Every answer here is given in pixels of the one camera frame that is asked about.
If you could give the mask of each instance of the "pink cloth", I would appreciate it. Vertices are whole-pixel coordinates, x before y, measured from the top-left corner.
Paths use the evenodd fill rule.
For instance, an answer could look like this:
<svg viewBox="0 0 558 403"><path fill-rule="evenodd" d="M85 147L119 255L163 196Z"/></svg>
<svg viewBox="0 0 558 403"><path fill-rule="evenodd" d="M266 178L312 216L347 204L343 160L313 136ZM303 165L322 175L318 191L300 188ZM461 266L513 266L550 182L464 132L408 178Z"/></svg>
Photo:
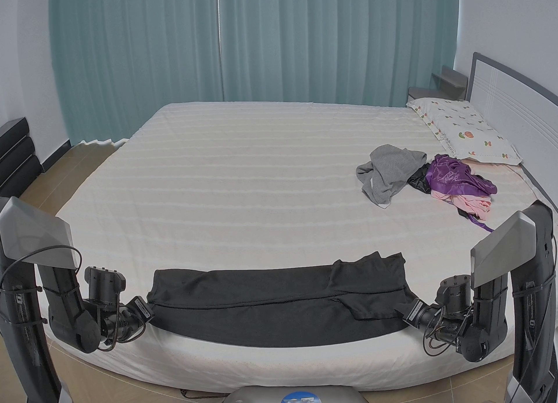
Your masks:
<svg viewBox="0 0 558 403"><path fill-rule="evenodd" d="M431 194L434 198L454 204L459 209L462 209L468 214L474 214L478 216L479 220L486 220L488 211L490 211L490 197L449 196L435 190L432 190Z"/></svg>

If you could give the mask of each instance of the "mattress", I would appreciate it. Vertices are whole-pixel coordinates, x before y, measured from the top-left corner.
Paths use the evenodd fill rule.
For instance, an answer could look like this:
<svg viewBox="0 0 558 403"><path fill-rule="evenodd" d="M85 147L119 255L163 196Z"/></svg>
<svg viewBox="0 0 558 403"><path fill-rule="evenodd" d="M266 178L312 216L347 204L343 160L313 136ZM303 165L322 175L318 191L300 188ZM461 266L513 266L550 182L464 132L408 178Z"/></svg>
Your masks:
<svg viewBox="0 0 558 403"><path fill-rule="evenodd" d="M410 186L387 209L372 204L360 190L355 168L386 143L422 150L429 159L444 153L408 108L171 104L89 176L58 216L70 224L85 266L125 275L124 302L145 296L158 268L324 265L376 250L383 257L402 252L411 290L433 302L441 280L470 272L471 247L487 232L452 205ZM539 195L520 168L471 165L498 186L490 227ZM86 295L83 276L79 280ZM510 296L506 315L508 336L483 363L513 353ZM246 385L382 390L478 366L453 350L427 357L422 333L411 327L345 344L254 348L149 326L139 340L110 353L87 355L63 347L134 379L214 392Z"/></svg>

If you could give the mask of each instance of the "pillow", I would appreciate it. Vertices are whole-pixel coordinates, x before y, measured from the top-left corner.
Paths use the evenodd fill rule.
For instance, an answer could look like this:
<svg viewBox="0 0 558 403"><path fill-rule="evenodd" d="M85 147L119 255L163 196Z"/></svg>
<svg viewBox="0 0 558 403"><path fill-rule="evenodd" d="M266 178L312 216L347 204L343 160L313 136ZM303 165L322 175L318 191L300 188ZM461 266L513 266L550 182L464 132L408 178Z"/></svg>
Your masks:
<svg viewBox="0 0 558 403"><path fill-rule="evenodd" d="M512 166L522 161L509 141L490 127L468 101L420 98L409 101L407 107L422 118L455 158Z"/></svg>

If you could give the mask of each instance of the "gray towel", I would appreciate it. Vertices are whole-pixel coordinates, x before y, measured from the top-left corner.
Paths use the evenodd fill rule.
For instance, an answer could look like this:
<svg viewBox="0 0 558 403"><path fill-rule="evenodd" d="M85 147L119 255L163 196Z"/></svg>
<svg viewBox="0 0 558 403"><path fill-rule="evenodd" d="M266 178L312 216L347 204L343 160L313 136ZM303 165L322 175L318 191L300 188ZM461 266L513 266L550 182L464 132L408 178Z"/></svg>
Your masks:
<svg viewBox="0 0 558 403"><path fill-rule="evenodd" d="M384 144L372 151L369 162L357 168L357 178L370 201L387 208L391 197L403 189L425 162L424 152Z"/></svg>

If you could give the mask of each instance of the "blue sticker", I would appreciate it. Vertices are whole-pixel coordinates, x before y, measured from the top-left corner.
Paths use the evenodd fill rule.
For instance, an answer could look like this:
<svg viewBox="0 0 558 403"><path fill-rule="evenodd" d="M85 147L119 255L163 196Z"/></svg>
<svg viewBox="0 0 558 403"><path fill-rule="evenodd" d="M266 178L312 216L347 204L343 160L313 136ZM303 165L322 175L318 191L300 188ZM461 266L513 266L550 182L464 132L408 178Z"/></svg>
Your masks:
<svg viewBox="0 0 558 403"><path fill-rule="evenodd" d="M298 391L284 397L281 403L321 403L321 400L316 394Z"/></svg>

